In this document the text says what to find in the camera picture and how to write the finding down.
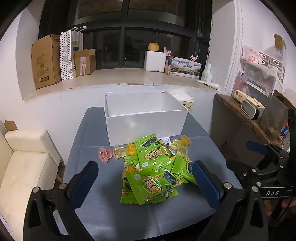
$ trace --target red jelly cup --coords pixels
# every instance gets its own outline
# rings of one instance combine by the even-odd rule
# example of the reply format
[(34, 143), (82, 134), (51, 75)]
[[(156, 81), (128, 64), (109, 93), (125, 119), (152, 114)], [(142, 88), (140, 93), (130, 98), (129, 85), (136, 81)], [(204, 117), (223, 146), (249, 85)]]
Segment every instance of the red jelly cup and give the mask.
[(109, 148), (101, 147), (99, 149), (99, 158), (102, 162), (108, 162), (108, 160), (113, 156), (112, 151)]

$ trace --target paper shopping bag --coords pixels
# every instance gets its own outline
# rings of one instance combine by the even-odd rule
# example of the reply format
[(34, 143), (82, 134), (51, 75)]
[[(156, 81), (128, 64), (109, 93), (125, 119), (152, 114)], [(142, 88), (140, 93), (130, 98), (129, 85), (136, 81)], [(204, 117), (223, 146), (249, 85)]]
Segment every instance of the paper shopping bag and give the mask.
[(87, 29), (86, 26), (81, 28), (74, 27), (67, 32), (61, 32), (59, 56), (62, 80), (76, 77), (73, 52), (83, 49), (83, 34), (81, 31), (85, 29)]

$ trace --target white bottle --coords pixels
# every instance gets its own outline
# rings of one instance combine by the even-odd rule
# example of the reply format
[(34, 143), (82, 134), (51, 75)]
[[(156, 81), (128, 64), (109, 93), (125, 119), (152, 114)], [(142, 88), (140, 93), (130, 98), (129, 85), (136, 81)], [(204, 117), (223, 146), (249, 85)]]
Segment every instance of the white bottle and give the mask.
[(204, 72), (202, 73), (201, 81), (205, 82), (211, 82), (212, 81), (212, 75), (210, 74), (211, 71), (211, 64), (207, 64), (205, 67)]

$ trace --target human hand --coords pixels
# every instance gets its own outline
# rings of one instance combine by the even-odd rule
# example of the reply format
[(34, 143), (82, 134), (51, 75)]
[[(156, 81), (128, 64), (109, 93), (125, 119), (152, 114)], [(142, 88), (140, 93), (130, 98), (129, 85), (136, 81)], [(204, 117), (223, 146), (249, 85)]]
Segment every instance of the human hand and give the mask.
[[(282, 208), (286, 208), (288, 206), (289, 202), (291, 201), (291, 198), (292, 197), (288, 197), (288, 198), (286, 198), (286, 199), (284, 199), (282, 201), (282, 203), (281, 203)], [(296, 206), (296, 197), (293, 197), (289, 207), (293, 207), (293, 206)], [(271, 201), (270, 200), (265, 200), (264, 201), (264, 210), (265, 210), (265, 214), (267, 216), (271, 215), (272, 209), (273, 209), (273, 206), (272, 206)]]

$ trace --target black window frame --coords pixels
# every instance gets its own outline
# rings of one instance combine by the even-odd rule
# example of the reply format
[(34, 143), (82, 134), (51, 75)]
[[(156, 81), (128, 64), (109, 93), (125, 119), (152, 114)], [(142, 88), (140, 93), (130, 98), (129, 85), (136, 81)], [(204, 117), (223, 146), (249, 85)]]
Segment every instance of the black window frame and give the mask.
[(208, 56), (210, 32), (212, 25), (212, 1), (211, 0), (192, 0), (197, 3), (196, 26), (195, 30), (151, 19), (128, 19), (128, 10), (130, 0), (123, 0), (120, 18), (117, 20), (108, 20), (107, 16), (117, 16), (119, 12), (108, 12), (94, 14), (78, 18), (78, 1), (79, 0), (46, 0), (42, 11), (39, 35), (42, 38), (48, 34), (60, 34), (74, 26), (87, 26), (84, 33), (95, 32), (101, 30), (120, 29), (119, 49), (118, 49), (118, 66), (104, 67), (107, 68), (142, 68), (141, 66), (125, 66), (124, 65), (124, 40), (127, 29), (146, 30), (153, 32), (161, 32), (165, 34), (176, 35), (180, 37), (190, 38), (187, 58), (194, 53), (198, 53), (197, 62), (202, 64), (202, 71)]

